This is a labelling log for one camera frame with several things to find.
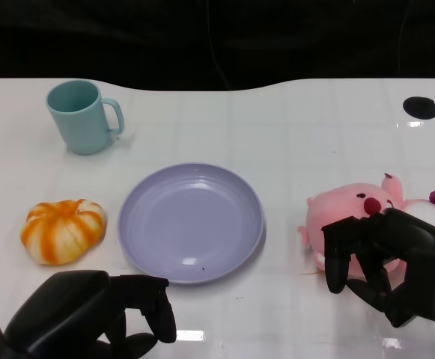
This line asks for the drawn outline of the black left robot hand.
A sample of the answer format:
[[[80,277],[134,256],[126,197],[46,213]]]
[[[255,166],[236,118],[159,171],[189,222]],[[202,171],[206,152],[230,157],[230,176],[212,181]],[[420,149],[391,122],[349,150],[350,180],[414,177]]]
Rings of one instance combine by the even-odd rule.
[[[140,358],[177,329],[168,280],[61,271],[19,308],[4,331],[6,358]]]

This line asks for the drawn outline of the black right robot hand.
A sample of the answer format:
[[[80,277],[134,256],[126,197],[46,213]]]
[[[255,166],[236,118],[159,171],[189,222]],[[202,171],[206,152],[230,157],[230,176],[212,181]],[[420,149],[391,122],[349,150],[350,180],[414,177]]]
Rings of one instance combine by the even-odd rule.
[[[322,228],[329,291],[349,288],[395,328],[435,322],[435,226],[397,209]]]

